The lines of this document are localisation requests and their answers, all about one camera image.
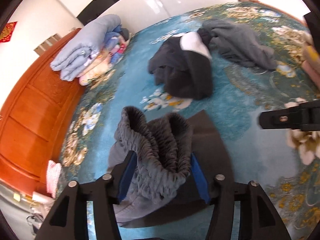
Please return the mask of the light blue folded quilt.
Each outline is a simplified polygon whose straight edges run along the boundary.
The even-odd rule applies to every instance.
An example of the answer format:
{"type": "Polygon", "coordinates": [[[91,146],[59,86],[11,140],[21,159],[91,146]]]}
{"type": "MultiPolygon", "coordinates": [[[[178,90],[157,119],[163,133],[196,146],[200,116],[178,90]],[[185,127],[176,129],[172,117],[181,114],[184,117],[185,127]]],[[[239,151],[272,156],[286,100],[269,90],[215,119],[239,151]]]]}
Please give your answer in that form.
{"type": "Polygon", "coordinates": [[[59,51],[50,67],[60,73],[62,81],[73,81],[98,56],[107,33],[121,25],[118,15],[108,14],[85,25],[59,51]]]}

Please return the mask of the orange wooden headboard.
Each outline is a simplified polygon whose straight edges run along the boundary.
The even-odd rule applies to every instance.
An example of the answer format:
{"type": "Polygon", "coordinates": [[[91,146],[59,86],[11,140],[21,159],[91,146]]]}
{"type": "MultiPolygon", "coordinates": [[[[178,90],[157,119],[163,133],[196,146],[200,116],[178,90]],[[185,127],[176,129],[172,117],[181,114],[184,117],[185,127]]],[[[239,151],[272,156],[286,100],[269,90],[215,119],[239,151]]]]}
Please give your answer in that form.
{"type": "Polygon", "coordinates": [[[46,194],[49,160],[57,161],[84,93],[78,80],[62,81],[50,63],[79,29],[48,48],[25,71],[1,108],[1,182],[21,194],[46,194]]]}

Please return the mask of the pink white cloth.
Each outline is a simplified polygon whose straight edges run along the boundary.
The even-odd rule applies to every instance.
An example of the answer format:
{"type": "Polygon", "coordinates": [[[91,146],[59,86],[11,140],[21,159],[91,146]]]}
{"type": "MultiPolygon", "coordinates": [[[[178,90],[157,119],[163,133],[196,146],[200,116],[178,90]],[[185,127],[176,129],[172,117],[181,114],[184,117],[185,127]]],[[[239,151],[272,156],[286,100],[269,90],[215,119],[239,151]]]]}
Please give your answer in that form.
{"type": "Polygon", "coordinates": [[[46,191],[51,194],[52,198],[56,198],[57,187],[61,174],[62,166],[52,160],[48,161],[46,171],[46,191]]]}

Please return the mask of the dark grey fleece pants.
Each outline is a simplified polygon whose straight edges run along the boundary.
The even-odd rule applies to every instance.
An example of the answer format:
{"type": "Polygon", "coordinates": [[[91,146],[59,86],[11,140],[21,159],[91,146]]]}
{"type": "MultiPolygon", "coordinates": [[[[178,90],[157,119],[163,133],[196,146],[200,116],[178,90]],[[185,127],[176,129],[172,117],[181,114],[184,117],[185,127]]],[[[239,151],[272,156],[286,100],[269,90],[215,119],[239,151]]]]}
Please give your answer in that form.
{"type": "Polygon", "coordinates": [[[108,170],[133,151],[137,166],[125,198],[114,206],[121,226],[159,223],[157,213],[184,205],[208,203],[217,197],[214,179],[218,174],[233,183],[229,154],[209,115],[200,111],[190,118],[178,113],[148,121],[133,106],[124,107],[108,156],[108,170]]]}

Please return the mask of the blue floral bed cover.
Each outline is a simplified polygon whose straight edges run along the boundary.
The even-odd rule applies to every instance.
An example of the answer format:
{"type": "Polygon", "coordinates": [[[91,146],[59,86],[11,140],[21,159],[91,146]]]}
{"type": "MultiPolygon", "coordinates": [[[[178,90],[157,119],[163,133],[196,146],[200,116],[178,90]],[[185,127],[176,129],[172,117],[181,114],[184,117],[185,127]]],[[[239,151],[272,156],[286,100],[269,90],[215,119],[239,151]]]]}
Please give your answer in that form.
{"type": "Polygon", "coordinates": [[[63,142],[60,161],[67,180],[91,182],[107,170],[114,132],[125,106],[153,119],[168,112],[190,117],[205,110],[232,160],[236,181],[258,181],[285,223],[292,239],[307,239],[319,221],[319,157],[298,150],[282,130],[263,130],[258,116],[319,98],[319,91],[301,68],[299,21],[252,2],[226,3],[171,17],[136,33],[123,59],[88,86],[63,142]],[[274,49],[278,68],[245,68],[213,51],[213,94],[200,101],[179,100],[154,83],[148,61],[168,38],[196,31],[211,18],[244,23],[274,49]]]}

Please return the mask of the floral folded blanket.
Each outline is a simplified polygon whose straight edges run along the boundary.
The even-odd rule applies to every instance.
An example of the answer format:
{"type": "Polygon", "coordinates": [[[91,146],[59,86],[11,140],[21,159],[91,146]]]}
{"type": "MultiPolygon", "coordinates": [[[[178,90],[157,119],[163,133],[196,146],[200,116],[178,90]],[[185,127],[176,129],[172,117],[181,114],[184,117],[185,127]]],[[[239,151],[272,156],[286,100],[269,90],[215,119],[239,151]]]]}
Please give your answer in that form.
{"type": "Polygon", "coordinates": [[[121,25],[106,33],[102,50],[93,62],[79,74],[79,84],[89,85],[109,72],[123,58],[130,39],[131,33],[121,25]]]}

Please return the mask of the grey fleece garment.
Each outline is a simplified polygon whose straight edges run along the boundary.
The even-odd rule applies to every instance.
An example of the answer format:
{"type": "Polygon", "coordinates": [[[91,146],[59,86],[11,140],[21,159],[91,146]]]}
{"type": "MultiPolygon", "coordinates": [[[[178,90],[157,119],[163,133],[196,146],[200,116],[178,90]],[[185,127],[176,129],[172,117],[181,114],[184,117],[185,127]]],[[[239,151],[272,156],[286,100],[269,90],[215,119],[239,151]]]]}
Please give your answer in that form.
{"type": "Polygon", "coordinates": [[[212,18],[202,27],[211,36],[210,47],[225,59],[243,67],[277,68],[274,50],[260,43],[260,38],[248,25],[212,18]]]}

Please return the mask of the red paper wall decoration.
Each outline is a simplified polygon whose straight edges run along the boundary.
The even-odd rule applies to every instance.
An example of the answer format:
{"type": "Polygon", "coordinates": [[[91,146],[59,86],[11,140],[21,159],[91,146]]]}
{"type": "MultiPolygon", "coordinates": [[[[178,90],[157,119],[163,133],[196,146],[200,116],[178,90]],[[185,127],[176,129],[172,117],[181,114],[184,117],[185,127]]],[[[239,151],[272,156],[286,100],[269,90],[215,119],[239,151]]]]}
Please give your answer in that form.
{"type": "Polygon", "coordinates": [[[6,43],[11,40],[12,33],[14,32],[14,29],[16,27],[17,21],[16,22],[9,22],[6,24],[4,29],[1,32],[0,35],[0,42],[1,43],[6,43]]]}

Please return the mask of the dark grey hooded sweatshirt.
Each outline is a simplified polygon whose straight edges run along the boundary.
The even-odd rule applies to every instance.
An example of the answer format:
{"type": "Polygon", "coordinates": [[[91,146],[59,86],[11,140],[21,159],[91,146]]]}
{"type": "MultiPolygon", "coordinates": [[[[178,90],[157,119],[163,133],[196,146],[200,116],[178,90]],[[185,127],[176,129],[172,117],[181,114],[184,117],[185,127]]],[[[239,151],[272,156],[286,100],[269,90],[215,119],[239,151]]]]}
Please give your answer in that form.
{"type": "Polygon", "coordinates": [[[148,63],[155,84],[162,84],[165,92],[178,98],[210,97],[213,93],[211,38],[208,31],[200,28],[165,40],[148,63]]]}

